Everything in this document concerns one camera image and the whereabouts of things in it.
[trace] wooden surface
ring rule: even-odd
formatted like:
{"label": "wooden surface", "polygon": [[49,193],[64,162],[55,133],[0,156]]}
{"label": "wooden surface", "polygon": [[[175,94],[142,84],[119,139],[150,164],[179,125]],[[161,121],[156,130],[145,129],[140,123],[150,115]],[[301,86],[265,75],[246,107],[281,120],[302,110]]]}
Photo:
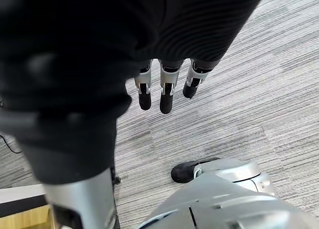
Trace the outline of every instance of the wooden surface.
{"label": "wooden surface", "polygon": [[54,221],[49,206],[0,218],[1,229],[54,229]]}
{"label": "wooden surface", "polygon": [[[168,115],[157,61],[149,111],[127,83],[133,103],[118,120],[116,146],[122,228],[136,228],[181,187],[173,166],[215,156],[256,160],[280,198],[319,216],[318,15],[319,0],[262,0],[192,100],[182,95],[184,63]],[[1,142],[0,153],[1,188],[35,183],[21,155]]]}

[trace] gray carpet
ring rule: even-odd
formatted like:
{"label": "gray carpet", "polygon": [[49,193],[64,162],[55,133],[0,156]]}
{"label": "gray carpet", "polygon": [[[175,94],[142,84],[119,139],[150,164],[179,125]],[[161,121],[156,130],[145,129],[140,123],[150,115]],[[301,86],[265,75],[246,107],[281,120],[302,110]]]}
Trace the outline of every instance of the gray carpet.
{"label": "gray carpet", "polygon": [[[318,15],[319,0],[262,0],[192,100],[182,95],[185,61],[168,115],[160,113],[158,61],[149,111],[127,83],[133,103],[118,120],[116,147],[123,228],[181,186],[170,178],[174,165],[213,156],[256,160],[280,198],[319,217]],[[1,141],[0,154],[0,188],[36,183],[21,154]]]}

